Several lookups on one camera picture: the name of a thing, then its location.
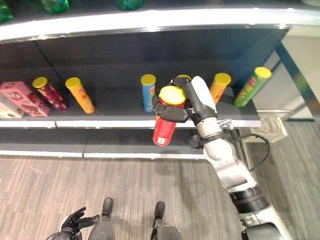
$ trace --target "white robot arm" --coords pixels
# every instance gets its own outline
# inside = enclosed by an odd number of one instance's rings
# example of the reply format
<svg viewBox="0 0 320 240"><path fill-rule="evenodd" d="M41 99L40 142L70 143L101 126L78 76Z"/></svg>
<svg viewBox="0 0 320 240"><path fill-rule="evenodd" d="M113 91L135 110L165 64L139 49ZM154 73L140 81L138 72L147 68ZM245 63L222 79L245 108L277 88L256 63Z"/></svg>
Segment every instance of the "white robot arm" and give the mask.
<svg viewBox="0 0 320 240"><path fill-rule="evenodd" d="M231 121L218 123L216 106L205 81L199 76L192 81L177 77L171 80L171 84L184 90L188 99L187 108L160 106L155 97L154 110L168 121L184 122L188 117L193 120L199 133L194 142L203 146L206 159L214 167L245 226L242 239L291 240L275 208L268 203L248 168L237 160L234 146L224 139L222 124L232 129Z"/></svg>

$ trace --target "floor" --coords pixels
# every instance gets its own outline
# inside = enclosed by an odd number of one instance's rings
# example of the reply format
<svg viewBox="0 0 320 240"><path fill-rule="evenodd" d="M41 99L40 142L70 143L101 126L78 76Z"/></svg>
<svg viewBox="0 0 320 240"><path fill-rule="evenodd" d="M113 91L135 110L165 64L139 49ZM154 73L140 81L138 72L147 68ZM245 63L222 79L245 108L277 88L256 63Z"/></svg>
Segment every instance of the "floor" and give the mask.
<svg viewBox="0 0 320 240"><path fill-rule="evenodd" d="M314 122L286 122L289 134L272 144L272 155L256 178L294 239L320 239L320 128ZM250 159L265 154L247 145ZM164 220L186 240L240 240L237 211L205 160L81 160L0 157L0 239L44 240L66 215L86 206L99 214L114 198L115 237L147 240L157 201ZM83 230L88 238L90 228Z"/></svg>

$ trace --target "green bottle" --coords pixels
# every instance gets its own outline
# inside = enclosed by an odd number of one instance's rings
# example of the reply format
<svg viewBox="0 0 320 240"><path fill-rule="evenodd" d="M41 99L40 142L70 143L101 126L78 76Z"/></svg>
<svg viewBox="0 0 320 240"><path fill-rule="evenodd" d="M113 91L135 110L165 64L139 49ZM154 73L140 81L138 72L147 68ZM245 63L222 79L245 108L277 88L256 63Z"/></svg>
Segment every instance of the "green bottle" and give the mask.
<svg viewBox="0 0 320 240"><path fill-rule="evenodd" d="M263 86L267 79L271 77L271 71L263 66L254 69L253 75L246 82L242 90L235 97L234 105L244 107L255 96L257 91Z"/></svg>
<svg viewBox="0 0 320 240"><path fill-rule="evenodd" d="M69 9L68 0L41 0L41 2L48 14L60 14Z"/></svg>
<svg viewBox="0 0 320 240"><path fill-rule="evenodd" d="M142 5L143 0L117 0L121 10L135 10Z"/></svg>
<svg viewBox="0 0 320 240"><path fill-rule="evenodd" d="M13 18L14 16L12 15L6 2L4 0L0 0L0 24Z"/></svg>

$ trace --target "pink snack box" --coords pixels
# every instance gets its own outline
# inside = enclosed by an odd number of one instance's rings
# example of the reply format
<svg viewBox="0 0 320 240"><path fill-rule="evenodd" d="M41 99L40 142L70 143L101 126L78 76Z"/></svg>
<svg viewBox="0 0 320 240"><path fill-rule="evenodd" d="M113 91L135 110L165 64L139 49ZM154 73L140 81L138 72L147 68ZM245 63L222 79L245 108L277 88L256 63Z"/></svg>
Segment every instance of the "pink snack box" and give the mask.
<svg viewBox="0 0 320 240"><path fill-rule="evenodd" d="M50 112L50 108L23 81L4 82L0 91L33 117L47 117Z"/></svg>

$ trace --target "maroon chips can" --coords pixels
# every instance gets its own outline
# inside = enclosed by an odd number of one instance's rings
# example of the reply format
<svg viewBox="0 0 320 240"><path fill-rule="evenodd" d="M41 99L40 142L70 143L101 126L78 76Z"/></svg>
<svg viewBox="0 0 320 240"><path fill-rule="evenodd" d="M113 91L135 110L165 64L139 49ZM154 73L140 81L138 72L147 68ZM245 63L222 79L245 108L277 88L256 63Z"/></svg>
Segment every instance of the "maroon chips can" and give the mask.
<svg viewBox="0 0 320 240"><path fill-rule="evenodd" d="M53 107L60 112L67 110L68 105L64 99L60 96L57 90L48 82L46 77L38 77L32 82L32 86L35 87L41 95L43 95Z"/></svg>

